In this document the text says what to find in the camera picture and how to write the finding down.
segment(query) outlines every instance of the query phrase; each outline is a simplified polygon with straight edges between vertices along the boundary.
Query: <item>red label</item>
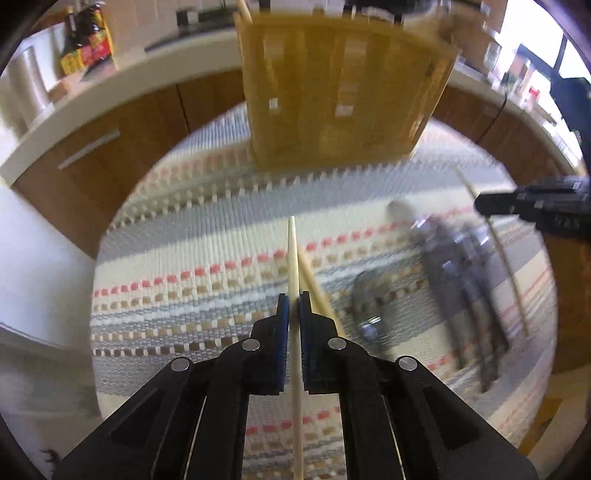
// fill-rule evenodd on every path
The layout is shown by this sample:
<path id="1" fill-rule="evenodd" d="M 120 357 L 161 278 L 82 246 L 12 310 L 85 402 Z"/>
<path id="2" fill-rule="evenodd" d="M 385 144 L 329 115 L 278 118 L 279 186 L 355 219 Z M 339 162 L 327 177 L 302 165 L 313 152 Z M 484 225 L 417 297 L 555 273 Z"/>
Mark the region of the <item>red label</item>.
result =
<path id="1" fill-rule="evenodd" d="M 92 48 L 90 46 L 82 47 L 79 49 L 80 51 L 80 58 L 84 65 L 92 65 L 95 62 L 95 59 L 92 55 Z"/>
<path id="2" fill-rule="evenodd" d="M 111 48 L 109 46 L 109 39 L 103 32 L 96 33 L 90 38 L 92 45 L 92 55 L 94 60 L 102 60 L 111 55 Z"/>

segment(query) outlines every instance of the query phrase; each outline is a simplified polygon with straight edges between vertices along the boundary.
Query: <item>wooden basket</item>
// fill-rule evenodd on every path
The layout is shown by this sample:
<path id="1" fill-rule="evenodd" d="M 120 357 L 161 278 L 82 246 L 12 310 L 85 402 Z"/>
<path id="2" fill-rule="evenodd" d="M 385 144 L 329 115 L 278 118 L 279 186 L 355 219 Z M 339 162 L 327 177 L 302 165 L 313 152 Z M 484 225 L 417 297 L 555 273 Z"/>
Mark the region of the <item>wooden basket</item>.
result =
<path id="1" fill-rule="evenodd" d="M 368 17 L 246 11 L 235 24 L 252 145 L 264 170 L 409 154 L 457 56 L 445 43 Z"/>

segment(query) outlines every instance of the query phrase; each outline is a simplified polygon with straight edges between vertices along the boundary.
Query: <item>cabinet door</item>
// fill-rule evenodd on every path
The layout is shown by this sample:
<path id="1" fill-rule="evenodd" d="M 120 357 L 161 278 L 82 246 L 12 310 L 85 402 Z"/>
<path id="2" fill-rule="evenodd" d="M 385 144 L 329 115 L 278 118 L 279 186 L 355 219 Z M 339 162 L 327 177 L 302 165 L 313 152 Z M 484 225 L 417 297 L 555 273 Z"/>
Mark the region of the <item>cabinet door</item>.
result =
<path id="1" fill-rule="evenodd" d="M 29 167 L 15 188 L 94 258 L 137 182 L 188 133 L 176 87 L 159 90 L 66 137 Z"/>
<path id="2" fill-rule="evenodd" d="M 231 70 L 179 84 L 178 92 L 194 132 L 244 101 L 242 70 Z"/>
<path id="3" fill-rule="evenodd" d="M 511 113 L 501 113 L 479 145 L 505 165 L 517 184 L 562 174 L 535 133 Z"/>
<path id="4" fill-rule="evenodd" d="M 500 107 L 476 95 L 448 85 L 435 107 L 433 118 L 477 142 L 493 123 L 499 110 Z"/>

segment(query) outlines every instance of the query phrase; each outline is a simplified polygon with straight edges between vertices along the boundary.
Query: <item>bottle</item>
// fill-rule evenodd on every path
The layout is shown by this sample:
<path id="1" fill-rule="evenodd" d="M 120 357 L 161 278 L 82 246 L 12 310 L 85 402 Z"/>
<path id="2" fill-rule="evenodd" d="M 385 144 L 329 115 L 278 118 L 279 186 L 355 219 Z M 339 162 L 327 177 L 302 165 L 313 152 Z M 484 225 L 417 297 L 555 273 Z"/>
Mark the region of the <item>bottle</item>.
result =
<path id="1" fill-rule="evenodd" d="M 90 42 L 83 35 L 80 35 L 74 16 L 74 9 L 68 7 L 66 14 L 66 39 L 64 50 L 61 54 L 61 68 L 64 74 L 69 75 L 81 70 L 94 62 Z"/>
<path id="2" fill-rule="evenodd" d="M 111 42 L 105 27 L 99 4 L 91 5 L 80 12 L 83 33 L 90 41 L 94 61 L 102 61 L 111 56 Z"/>

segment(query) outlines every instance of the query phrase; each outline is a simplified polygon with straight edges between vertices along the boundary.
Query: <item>metal screw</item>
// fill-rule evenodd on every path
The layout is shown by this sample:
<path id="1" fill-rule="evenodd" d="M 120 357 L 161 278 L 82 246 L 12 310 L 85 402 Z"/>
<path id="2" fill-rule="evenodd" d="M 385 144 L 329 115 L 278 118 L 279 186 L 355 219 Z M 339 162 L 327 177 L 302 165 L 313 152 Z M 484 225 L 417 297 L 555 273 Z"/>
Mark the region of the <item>metal screw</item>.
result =
<path id="1" fill-rule="evenodd" d="M 329 347 L 333 350 L 342 350 L 347 346 L 347 342 L 343 340 L 341 337 L 333 337 L 329 340 Z"/>
<path id="2" fill-rule="evenodd" d="M 403 370 L 412 372 L 417 367 L 417 361 L 411 356 L 403 356 L 398 360 L 398 365 L 400 365 L 400 368 Z"/>
<path id="3" fill-rule="evenodd" d="M 183 356 L 179 356 L 173 360 L 173 362 L 170 364 L 170 368 L 172 368 L 175 372 L 183 372 L 189 368 L 190 365 L 191 360 Z"/>
<path id="4" fill-rule="evenodd" d="M 242 348 L 247 352 L 254 352 L 258 350 L 261 346 L 261 343 L 256 338 L 247 338 L 242 342 Z"/>

